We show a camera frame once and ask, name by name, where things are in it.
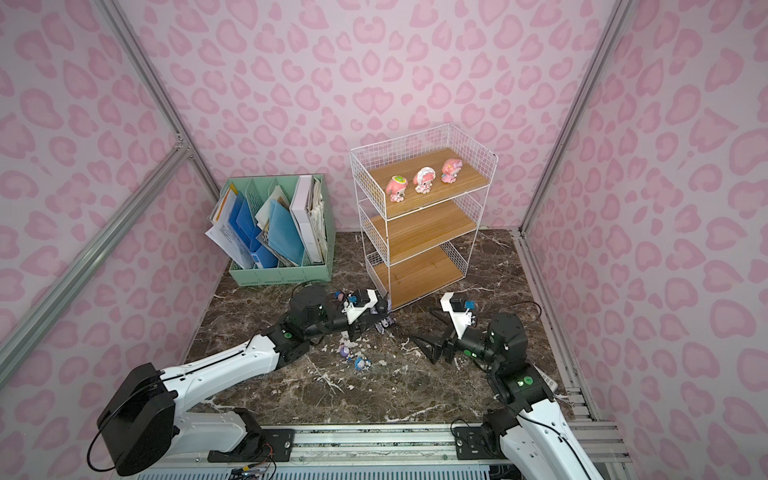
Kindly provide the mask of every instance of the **marble floor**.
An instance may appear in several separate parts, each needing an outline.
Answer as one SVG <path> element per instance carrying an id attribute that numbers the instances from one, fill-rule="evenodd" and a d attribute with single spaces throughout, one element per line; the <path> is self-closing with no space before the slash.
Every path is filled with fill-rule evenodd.
<path id="1" fill-rule="evenodd" d="M 471 236 L 454 243 L 468 246 Z M 333 263 L 334 285 L 344 290 L 374 288 L 362 260 L 359 233 L 338 233 Z M 248 340 L 273 325 L 286 311 L 294 285 L 238 287 L 225 273 L 210 303 L 187 361 L 209 356 Z M 467 277 L 393 313 L 396 326 L 383 334 L 365 332 L 351 350 L 372 365 L 358 371 L 339 355 L 342 334 L 327 336 L 309 354 L 266 376 L 248 379 L 194 408 L 222 412 L 251 410 L 259 423 L 380 423 L 392 421 L 479 421 L 500 407 L 485 374 L 466 357 L 432 365 L 409 341 L 411 333 L 439 336 L 445 328 L 429 315 L 446 291 L 461 291 L 477 304 L 478 327 L 485 330 L 491 313 L 517 313 L 528 333 L 528 358 L 558 382 L 560 376 L 507 230 L 481 230 Z"/>

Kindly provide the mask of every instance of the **pink leopard print wall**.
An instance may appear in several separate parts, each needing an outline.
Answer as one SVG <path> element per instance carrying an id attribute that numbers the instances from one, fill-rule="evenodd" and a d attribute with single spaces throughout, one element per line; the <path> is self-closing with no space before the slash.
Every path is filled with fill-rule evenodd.
<path id="1" fill-rule="evenodd" d="M 529 237 L 641 478 L 768 476 L 767 18 L 643 0 Z"/>
<path id="2" fill-rule="evenodd" d="M 457 122 L 499 154 L 483 223 L 519 224 L 608 0 L 125 0 L 222 181 L 323 172 L 359 229 L 347 151 Z"/>
<path id="3" fill-rule="evenodd" d="M 102 478 L 84 463 L 96 417 L 135 366 L 183 360 L 227 264 L 212 208 L 183 165 L 0 391 L 0 477 Z M 93 462 L 112 465 L 102 442 Z"/>
<path id="4" fill-rule="evenodd" d="M 170 150 L 88 0 L 0 5 L 0 344 Z"/>

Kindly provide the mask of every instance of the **pink doll figurine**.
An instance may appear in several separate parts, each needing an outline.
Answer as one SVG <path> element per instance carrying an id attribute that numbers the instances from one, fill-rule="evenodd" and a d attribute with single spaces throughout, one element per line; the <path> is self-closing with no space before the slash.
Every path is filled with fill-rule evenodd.
<path id="1" fill-rule="evenodd" d="M 442 180 L 444 184 L 452 184 L 456 181 L 456 177 L 462 169 L 462 166 L 461 158 L 449 158 L 442 165 L 442 177 L 440 177 L 440 180 Z"/>
<path id="2" fill-rule="evenodd" d="M 399 175 L 392 177 L 385 190 L 389 194 L 389 201 L 402 202 L 405 200 L 406 187 L 408 187 L 408 181 L 405 178 Z"/>
<path id="3" fill-rule="evenodd" d="M 416 184 L 416 192 L 419 194 L 428 194 L 432 189 L 432 180 L 435 179 L 435 169 L 424 167 L 413 177 L 413 183 Z"/>

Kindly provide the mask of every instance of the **three-tier shelf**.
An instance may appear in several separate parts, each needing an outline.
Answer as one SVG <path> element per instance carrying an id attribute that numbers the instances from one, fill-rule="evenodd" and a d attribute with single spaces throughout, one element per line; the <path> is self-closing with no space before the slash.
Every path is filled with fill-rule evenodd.
<path id="1" fill-rule="evenodd" d="M 464 278 L 498 157 L 454 124 L 408 134 L 349 151 L 355 179 L 366 270 L 376 289 L 389 294 L 392 310 Z M 442 165 L 461 158 L 456 182 L 440 181 Z M 422 167 L 437 178 L 428 194 L 412 183 Z M 408 180 L 402 202 L 389 201 L 387 183 Z M 459 248 L 452 240 L 464 235 Z"/>

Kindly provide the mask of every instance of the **wire basket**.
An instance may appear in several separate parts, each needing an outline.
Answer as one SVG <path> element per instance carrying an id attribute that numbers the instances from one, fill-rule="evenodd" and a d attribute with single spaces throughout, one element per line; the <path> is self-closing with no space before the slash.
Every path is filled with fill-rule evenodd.
<path id="1" fill-rule="evenodd" d="M 489 182 L 491 181 L 498 157 L 455 124 L 443 124 L 402 137 L 353 148 L 349 151 L 349 159 L 355 182 L 382 217 L 386 218 L 386 195 L 379 184 L 373 180 L 369 171 L 445 148 L 451 148 L 462 161 L 475 168 Z"/>

